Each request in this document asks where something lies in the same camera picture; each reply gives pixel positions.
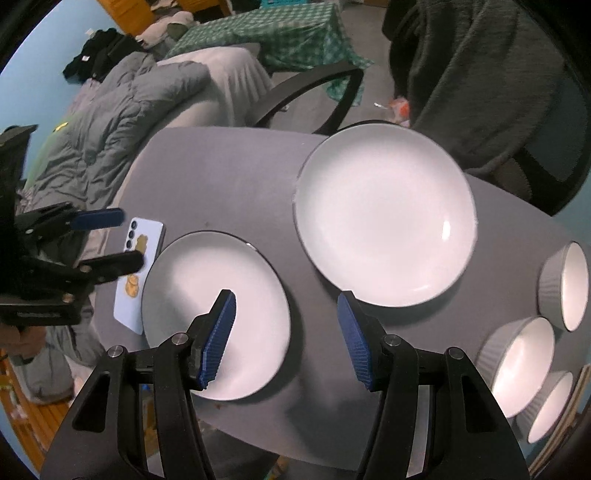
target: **white plate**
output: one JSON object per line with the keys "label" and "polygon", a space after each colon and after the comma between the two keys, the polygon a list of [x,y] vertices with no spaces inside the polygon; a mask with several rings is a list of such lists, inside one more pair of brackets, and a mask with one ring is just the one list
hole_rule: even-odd
{"label": "white plate", "polygon": [[212,400],[244,398],[264,387],[281,366],[290,341],[290,310],[269,263],[242,240],[221,232],[195,232],[169,245],[157,258],[142,296],[144,330],[150,347],[184,332],[209,312],[220,290],[236,295],[236,320]]}
{"label": "white plate", "polygon": [[294,216],[330,282],[388,307],[447,290],[476,242],[460,168],[427,137],[391,124],[357,125],[321,143],[298,178]]}

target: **plate rim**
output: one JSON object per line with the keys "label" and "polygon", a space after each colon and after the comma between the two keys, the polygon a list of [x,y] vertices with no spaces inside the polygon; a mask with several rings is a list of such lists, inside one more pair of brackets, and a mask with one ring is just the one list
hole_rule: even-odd
{"label": "plate rim", "polygon": [[308,165],[310,159],[314,156],[314,154],[317,152],[318,149],[320,149],[324,143],[326,143],[328,140],[330,140],[331,138],[334,138],[340,134],[342,134],[343,132],[347,131],[347,130],[353,130],[356,128],[368,128],[368,127],[373,127],[375,125],[380,125],[380,126],[385,126],[386,128],[398,128],[398,129],[403,129],[406,132],[410,133],[411,135],[416,135],[420,138],[422,138],[423,140],[427,140],[428,142],[431,142],[432,144],[434,144],[437,148],[441,149],[442,152],[444,152],[444,154],[449,158],[449,160],[452,162],[453,164],[453,168],[461,175],[462,179],[463,179],[463,183],[467,188],[467,191],[469,193],[469,197],[470,197],[470,204],[472,205],[472,213],[473,213],[473,218],[474,218],[474,235],[472,238],[472,241],[470,243],[470,253],[467,256],[464,264],[462,265],[462,268],[459,270],[459,272],[457,273],[457,275],[455,276],[455,278],[453,279],[453,281],[447,285],[447,287],[443,288],[440,291],[437,291],[434,295],[430,295],[426,298],[424,298],[423,300],[420,301],[411,301],[411,302],[389,302],[388,304],[376,304],[376,303],[372,303],[370,301],[364,300],[363,298],[359,298],[359,300],[364,301],[365,303],[369,303],[371,305],[376,305],[376,306],[380,306],[380,307],[386,307],[386,308],[400,308],[400,307],[412,307],[415,305],[421,305],[425,302],[428,302],[430,300],[436,299],[438,298],[440,295],[442,295],[443,293],[445,293],[447,290],[449,290],[453,285],[456,284],[456,282],[460,279],[460,277],[464,274],[464,272],[467,269],[468,264],[470,263],[470,260],[472,259],[472,256],[474,255],[474,250],[476,248],[476,242],[478,240],[478,215],[476,212],[476,202],[474,201],[474,194],[472,193],[472,188],[470,187],[470,184],[468,183],[468,180],[466,178],[466,173],[464,173],[464,171],[460,168],[460,166],[457,164],[457,162],[453,159],[453,157],[447,152],[445,151],[445,149],[439,145],[437,142],[433,141],[432,139],[430,139],[428,136],[423,135],[415,130],[412,130],[410,128],[406,128],[406,127],[402,127],[401,125],[396,125],[390,122],[387,122],[385,120],[363,120],[361,122],[357,122],[353,125],[349,125],[347,127],[342,128],[341,130],[339,130],[337,133],[335,133],[334,135],[330,135],[328,137],[326,137],[322,142],[320,142],[316,147],[314,147],[314,149],[310,152],[310,154],[306,157],[306,160],[304,161],[304,163],[302,164],[302,166],[300,167],[300,170],[297,174],[297,178],[295,180],[295,189],[294,189],[294,193],[291,197],[291,212],[292,212],[292,216],[293,216],[293,220],[294,220],[294,225],[295,225],[295,231],[297,233],[298,239],[300,241],[300,245],[302,246],[302,249],[304,250],[304,252],[306,253],[306,257],[308,258],[308,260],[312,263],[312,265],[314,266],[314,268],[323,276],[323,278],[325,278],[331,285],[335,286],[336,288],[338,288],[339,290],[343,290],[343,287],[337,285],[331,278],[329,278],[324,271],[318,267],[318,265],[316,265],[316,263],[314,262],[314,260],[312,259],[310,253],[308,252],[308,249],[306,247],[306,244],[302,238],[301,235],[301,230],[300,230],[300,226],[298,224],[297,221],[297,214],[296,214],[296,197],[298,195],[298,191],[300,189],[301,186],[301,175],[304,171],[304,169],[306,168],[306,166]]}
{"label": "plate rim", "polygon": [[[172,242],[170,242],[158,254],[158,257],[156,257],[156,260],[152,264],[152,267],[148,271],[148,274],[146,275],[146,278],[144,280],[144,288],[142,289],[141,306],[140,306],[140,314],[142,316],[142,324],[144,322],[144,292],[145,292],[145,286],[146,286],[146,284],[148,282],[148,279],[150,277],[150,274],[152,273],[152,270],[153,270],[154,266],[156,265],[156,262],[158,261],[158,259],[160,258],[160,256],[166,251],[166,249],[168,247],[170,247],[172,244],[176,243],[177,241],[179,241],[179,240],[181,240],[181,239],[183,239],[185,237],[188,237],[188,236],[191,236],[191,235],[200,234],[200,233],[218,233],[220,235],[229,236],[229,237],[231,237],[231,238],[233,238],[235,240],[238,240],[240,243],[245,244],[250,249],[254,250],[263,259],[263,261],[271,268],[271,271],[273,272],[273,274],[275,275],[275,278],[279,282],[279,286],[281,287],[282,299],[285,301],[285,306],[287,307],[287,318],[288,318],[288,322],[289,323],[288,323],[288,332],[287,332],[287,344],[286,344],[285,349],[284,349],[285,351],[283,352],[283,358],[281,359],[281,362],[279,363],[279,366],[277,366],[277,369],[273,372],[273,374],[271,375],[271,377],[269,378],[269,380],[267,380],[260,388],[257,388],[256,390],[254,390],[253,392],[249,393],[248,395],[243,395],[243,396],[240,396],[240,397],[232,396],[232,398],[225,398],[225,399],[222,399],[222,400],[215,399],[215,398],[202,397],[200,395],[200,392],[198,392],[196,390],[191,390],[191,394],[192,395],[195,395],[195,396],[197,396],[199,398],[202,398],[203,400],[209,400],[209,401],[235,401],[235,400],[242,400],[243,398],[248,398],[248,397],[254,395],[257,392],[260,392],[263,388],[265,388],[277,376],[277,372],[283,366],[283,363],[285,362],[285,357],[287,356],[287,352],[288,352],[289,347],[291,345],[291,307],[290,307],[289,299],[287,298],[287,293],[285,292],[285,286],[284,286],[283,282],[281,281],[281,277],[279,276],[279,273],[277,273],[277,270],[273,267],[273,265],[271,264],[271,262],[269,262],[269,260],[265,257],[265,255],[263,255],[260,252],[260,250],[258,248],[256,248],[252,243],[244,240],[243,238],[241,238],[241,237],[239,237],[237,235],[234,235],[233,233],[224,232],[224,231],[215,230],[215,229],[195,230],[194,232],[185,233],[184,235],[181,235],[178,238],[176,238],[175,240],[173,240]],[[147,335],[147,331],[146,331],[145,325],[144,325],[144,336],[146,337],[146,341],[148,342],[148,346],[149,346],[150,345],[150,342],[148,340],[148,335]]]}

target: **table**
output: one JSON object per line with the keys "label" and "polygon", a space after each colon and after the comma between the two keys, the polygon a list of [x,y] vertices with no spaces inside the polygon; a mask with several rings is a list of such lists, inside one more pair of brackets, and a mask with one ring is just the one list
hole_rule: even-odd
{"label": "table", "polygon": [[[337,290],[313,267],[298,240],[291,199],[318,135],[265,129],[170,128],[138,158],[119,206],[127,217],[164,222],[164,246],[214,229],[250,242],[285,285],[291,343],[277,376],[239,401],[195,398],[197,414],[224,432],[281,455],[355,470],[369,437],[378,395],[355,378],[336,318]],[[441,297],[403,309],[365,306],[388,333],[416,348],[456,345],[475,361],[485,339],[506,322],[536,314],[538,272],[571,235],[552,218],[496,187],[468,177],[478,241],[463,277]],[[106,253],[119,251],[112,230]],[[584,247],[588,258],[591,251]],[[105,345],[146,348],[112,316],[115,285],[99,287],[95,323]],[[578,375],[591,339],[589,312],[575,333],[557,332],[553,370]]]}
{"label": "table", "polygon": [[[270,73],[304,72],[342,60],[363,69],[373,64],[354,52],[339,7],[331,2],[259,8],[197,25],[181,37],[166,58],[240,43],[258,43],[258,59]],[[346,87],[346,79],[336,79],[326,84],[326,92],[340,101]],[[361,88],[355,105],[361,101],[362,93]]]}

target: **chair armrest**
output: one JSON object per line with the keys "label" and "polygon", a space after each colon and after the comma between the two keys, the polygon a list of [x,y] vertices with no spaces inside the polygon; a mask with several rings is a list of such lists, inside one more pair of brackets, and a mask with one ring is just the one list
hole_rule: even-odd
{"label": "chair armrest", "polygon": [[308,90],[343,77],[350,77],[343,98],[341,98],[324,125],[314,132],[322,135],[332,135],[338,130],[345,115],[353,105],[363,80],[363,70],[348,61],[320,65],[280,83],[253,105],[246,114],[247,125],[266,127],[273,115]]}

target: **gray floor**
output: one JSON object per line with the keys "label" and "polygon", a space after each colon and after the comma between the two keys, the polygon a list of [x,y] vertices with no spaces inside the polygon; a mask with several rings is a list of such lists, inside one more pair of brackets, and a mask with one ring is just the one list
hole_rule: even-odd
{"label": "gray floor", "polygon": [[[375,63],[365,71],[365,91],[361,105],[353,107],[343,126],[361,120],[382,119],[383,111],[374,103],[387,104],[394,92],[394,82],[388,67],[389,42],[382,35],[385,8],[360,4],[347,4],[342,11],[343,23],[351,39],[353,49]],[[276,73],[273,81],[279,83],[290,73]],[[328,118],[336,102],[331,100],[322,87],[315,88],[295,100],[287,112],[276,114],[271,128],[295,132],[313,132]]]}

